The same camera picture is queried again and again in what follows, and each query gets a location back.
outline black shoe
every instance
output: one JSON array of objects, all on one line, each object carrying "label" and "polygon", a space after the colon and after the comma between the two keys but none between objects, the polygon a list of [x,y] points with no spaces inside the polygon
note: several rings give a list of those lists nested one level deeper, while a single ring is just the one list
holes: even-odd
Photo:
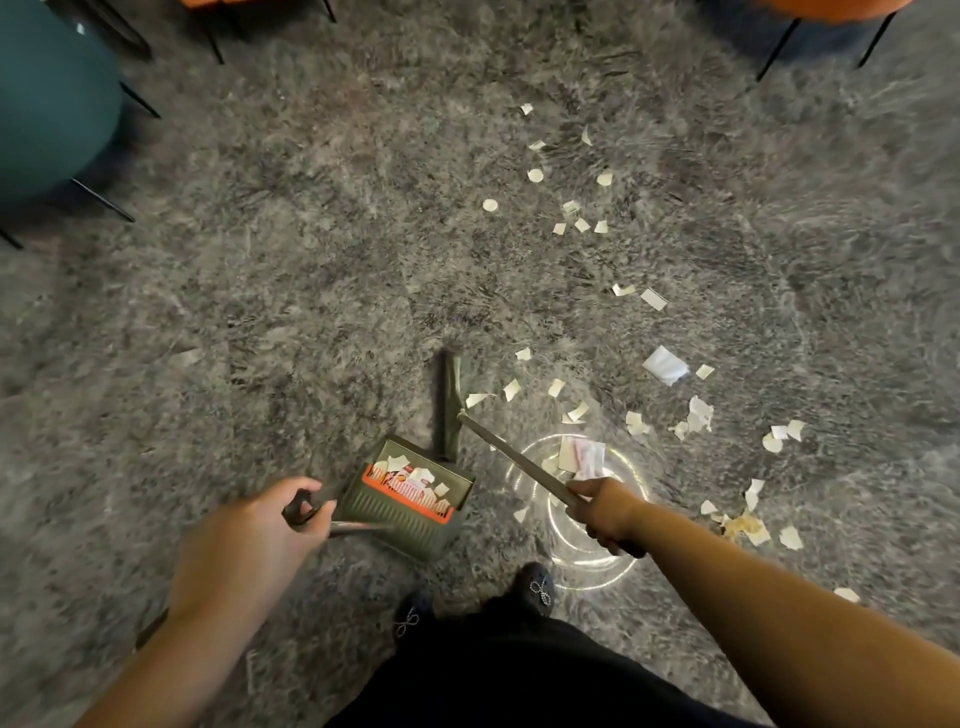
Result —
[{"label": "black shoe", "polygon": [[400,646],[411,637],[425,631],[437,616],[433,612],[433,598],[423,590],[409,593],[394,612],[394,644]]},{"label": "black shoe", "polygon": [[549,617],[553,612],[553,577],[546,566],[536,561],[524,564],[516,573],[510,594],[541,617]]}]

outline leg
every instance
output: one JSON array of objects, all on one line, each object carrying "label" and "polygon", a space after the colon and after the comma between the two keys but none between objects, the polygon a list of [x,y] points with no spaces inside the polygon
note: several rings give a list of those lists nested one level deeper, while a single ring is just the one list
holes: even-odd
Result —
[{"label": "leg", "polygon": [[798,26],[800,25],[800,21],[801,19],[799,17],[795,17],[793,21],[790,23],[790,27],[786,29],[786,33],[784,33],[783,36],[780,38],[780,42],[777,43],[777,47],[774,48],[774,52],[771,53],[770,58],[767,59],[767,64],[763,66],[763,70],[756,75],[756,80],[758,82],[763,81],[763,77],[767,75],[767,71],[770,70],[770,66],[774,64],[774,61],[777,59],[777,56],[780,55],[780,51],[783,50],[783,46],[786,45],[786,41],[789,40],[790,36],[793,35],[793,32],[797,30]]},{"label": "leg", "polygon": [[136,220],[134,220],[133,217],[132,217],[128,212],[120,209],[120,207],[116,206],[114,203],[112,203],[112,202],[111,202],[110,200],[108,200],[106,197],[101,197],[101,196],[98,195],[96,192],[94,192],[92,189],[90,189],[89,187],[87,187],[87,186],[86,186],[83,182],[81,182],[80,180],[77,180],[77,179],[75,178],[75,179],[71,180],[71,183],[73,183],[75,186],[78,186],[78,187],[79,187],[81,190],[83,190],[86,194],[92,195],[93,198],[94,198],[98,203],[100,203],[100,204],[103,205],[103,206],[109,207],[111,210],[113,210],[114,212],[116,212],[118,215],[120,215],[120,217],[124,218],[124,219],[127,220],[128,222],[131,222],[131,223],[135,223],[135,222],[136,222]]},{"label": "leg", "polygon": [[893,11],[889,15],[887,15],[885,18],[883,18],[883,22],[880,23],[880,29],[876,31],[876,35],[874,36],[874,39],[870,41],[870,47],[867,48],[867,53],[864,54],[862,59],[860,59],[860,63],[856,65],[857,68],[863,68],[863,66],[870,59],[870,56],[874,54],[874,49],[876,48],[876,45],[880,42],[880,39],[883,37],[883,34],[887,32],[887,28],[890,27],[890,23],[893,22],[894,15],[896,14],[897,12]]},{"label": "leg", "polygon": [[124,84],[122,81],[120,82],[120,87],[123,88],[123,92],[126,93],[128,96],[130,96],[137,104],[139,104],[141,107],[146,109],[147,112],[151,116],[153,116],[154,119],[160,118],[160,115],[156,113],[156,109],[154,109],[152,106],[150,106],[150,104],[144,101],[143,98],[136,91],[134,91],[128,85]]}]

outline torn paper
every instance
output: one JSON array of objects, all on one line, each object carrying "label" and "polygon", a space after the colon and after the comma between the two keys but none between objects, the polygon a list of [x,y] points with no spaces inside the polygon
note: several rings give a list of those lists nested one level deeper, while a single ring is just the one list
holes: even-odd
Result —
[{"label": "torn paper", "polygon": [[520,383],[514,379],[510,384],[503,388],[503,395],[507,401],[513,401],[516,393],[520,391]]},{"label": "torn paper", "polygon": [[788,525],[780,532],[780,543],[791,551],[796,551],[804,547],[804,542],[800,540],[800,534],[792,525]]},{"label": "torn paper", "polygon": [[652,288],[647,288],[640,297],[657,311],[663,311],[666,308],[667,300]]},{"label": "torn paper", "polygon": [[643,362],[643,368],[668,387],[672,387],[679,378],[690,371],[686,362],[674,356],[665,346],[658,346]]}]

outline paper scrap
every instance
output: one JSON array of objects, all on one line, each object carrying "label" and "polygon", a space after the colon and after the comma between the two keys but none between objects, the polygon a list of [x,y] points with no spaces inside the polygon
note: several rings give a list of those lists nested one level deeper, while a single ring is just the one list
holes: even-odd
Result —
[{"label": "paper scrap", "polygon": [[490,392],[476,392],[472,395],[467,395],[467,409],[470,409],[475,404],[479,404],[489,397],[496,397],[496,395]]},{"label": "paper scrap", "polygon": [[786,433],[800,443],[804,440],[800,435],[800,432],[804,429],[804,427],[806,427],[805,422],[801,420],[791,420],[789,423],[787,423]]},{"label": "paper scrap", "polygon": [[780,543],[791,551],[796,551],[804,547],[804,542],[800,540],[800,534],[792,525],[788,525],[780,532]]},{"label": "paper scrap", "polygon": [[672,387],[678,379],[686,376],[690,371],[685,361],[663,345],[658,346],[643,362],[643,368],[668,387]]},{"label": "paper scrap", "polygon": [[667,300],[652,288],[647,288],[647,290],[640,294],[640,297],[657,311],[663,311],[666,308]]},{"label": "paper scrap", "polygon": [[767,432],[760,442],[763,444],[763,448],[770,452],[780,452],[783,449],[783,441],[774,437],[773,432]]},{"label": "paper scrap", "polygon": [[627,432],[636,437],[637,435],[646,435],[652,429],[651,426],[643,422],[643,415],[639,412],[627,413]]},{"label": "paper scrap", "polygon": [[503,395],[507,401],[513,401],[516,393],[520,391],[520,383],[514,379],[510,384],[503,388]]},{"label": "paper scrap", "polygon": [[854,604],[860,601],[860,595],[850,587],[837,587],[833,590],[833,593],[837,596],[842,596],[847,601],[851,601]]}]

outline gray carpet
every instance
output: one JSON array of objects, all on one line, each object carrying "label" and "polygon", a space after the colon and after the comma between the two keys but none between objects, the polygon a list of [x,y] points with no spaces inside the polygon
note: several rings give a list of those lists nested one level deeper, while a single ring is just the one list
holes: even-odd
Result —
[{"label": "gray carpet", "polygon": [[[127,70],[164,116],[138,119],[109,190],[138,222],[91,209],[0,247],[5,725],[62,725],[104,685],[216,503],[283,473],[335,490],[390,430],[427,444],[447,343],[470,391],[520,380],[477,409],[509,439],[585,400],[581,431],[681,511],[735,512],[765,478],[760,515],[806,547],[761,553],[960,648],[955,3],[914,4],[861,71],[778,65],[760,87],[685,0],[355,0],[337,25],[317,3],[249,44],[220,32],[222,67],[176,3],[117,5],[155,46]],[[611,232],[551,234],[573,198]],[[717,371],[667,388],[640,366],[659,344]],[[693,394],[713,432],[681,443]],[[804,442],[764,451],[793,417]],[[478,485],[451,552],[421,569],[331,543],[209,724],[318,724],[390,653],[411,587],[462,611],[538,556],[502,458],[462,446]],[[652,564],[559,615],[764,719]]]}]

